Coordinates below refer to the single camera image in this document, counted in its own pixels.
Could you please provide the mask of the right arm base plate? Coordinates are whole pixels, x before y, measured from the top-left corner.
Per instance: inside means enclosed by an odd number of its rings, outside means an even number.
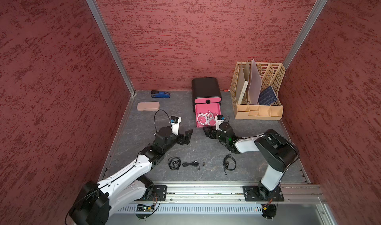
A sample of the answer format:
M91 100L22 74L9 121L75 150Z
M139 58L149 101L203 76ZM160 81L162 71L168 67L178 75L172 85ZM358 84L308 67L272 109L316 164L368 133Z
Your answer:
M246 202L284 202L280 186L274 190L267 190L264 186L243 186L243 195Z

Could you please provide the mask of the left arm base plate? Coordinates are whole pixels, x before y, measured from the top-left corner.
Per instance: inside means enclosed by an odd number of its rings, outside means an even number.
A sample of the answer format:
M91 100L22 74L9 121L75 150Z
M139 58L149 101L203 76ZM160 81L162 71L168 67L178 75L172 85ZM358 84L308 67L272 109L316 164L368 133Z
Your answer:
M144 196L142 197L143 201L149 201L154 199L160 200L160 201L165 201L167 196L167 186L166 185L153 185L149 187Z

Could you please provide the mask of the pink drawer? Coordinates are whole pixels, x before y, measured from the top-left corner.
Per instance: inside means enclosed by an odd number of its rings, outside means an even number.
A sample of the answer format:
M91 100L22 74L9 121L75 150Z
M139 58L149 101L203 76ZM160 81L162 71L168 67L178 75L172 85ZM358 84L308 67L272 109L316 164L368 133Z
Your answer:
M208 113L209 111L215 112L218 115L221 115L220 104L219 103L211 103L211 104L196 104L195 105L196 117L199 113ZM198 125L197 120L196 120L196 126L197 126L197 128L200 128L200 127L208 127L209 125L205 125L205 126Z
M194 100L195 104L211 104L211 103L220 103L222 98L220 97L211 97L211 98L196 98Z

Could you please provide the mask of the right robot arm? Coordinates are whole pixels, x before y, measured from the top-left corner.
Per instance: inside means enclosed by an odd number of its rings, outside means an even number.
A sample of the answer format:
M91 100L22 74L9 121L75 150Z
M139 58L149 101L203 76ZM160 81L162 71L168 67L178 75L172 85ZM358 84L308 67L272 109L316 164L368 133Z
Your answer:
M216 127L204 127L205 136L217 139L229 152L242 154L260 152L268 167L258 184L256 194L262 200L270 200L286 170L299 159L299 150L288 139L273 129L246 138L237 137L228 123Z

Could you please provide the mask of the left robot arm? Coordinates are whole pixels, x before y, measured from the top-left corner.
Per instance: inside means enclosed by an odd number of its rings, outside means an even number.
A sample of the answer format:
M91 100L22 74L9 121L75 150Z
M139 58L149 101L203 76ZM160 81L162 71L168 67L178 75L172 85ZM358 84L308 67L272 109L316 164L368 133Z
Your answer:
M153 182L145 174L153 170L176 144L189 144L193 130L175 134L170 126L161 128L152 143L136 159L110 177L87 182L69 209L67 217L77 225L104 225L124 205L153 197Z

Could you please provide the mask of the white earphones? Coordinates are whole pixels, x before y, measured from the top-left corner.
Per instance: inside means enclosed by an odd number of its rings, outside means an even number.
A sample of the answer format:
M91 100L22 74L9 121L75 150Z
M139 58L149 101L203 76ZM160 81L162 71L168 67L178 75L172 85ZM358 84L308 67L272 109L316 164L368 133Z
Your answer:
M214 125L216 125L216 120L217 120L217 118L218 118L218 114L217 113L215 113L215 112L211 112L210 114L209 114L209 125L210 126L214 126Z
M208 113L199 113L196 117L197 124L201 126L205 126L208 124Z
M209 111L205 114L206 124L210 126L210 122L214 119L213 112Z

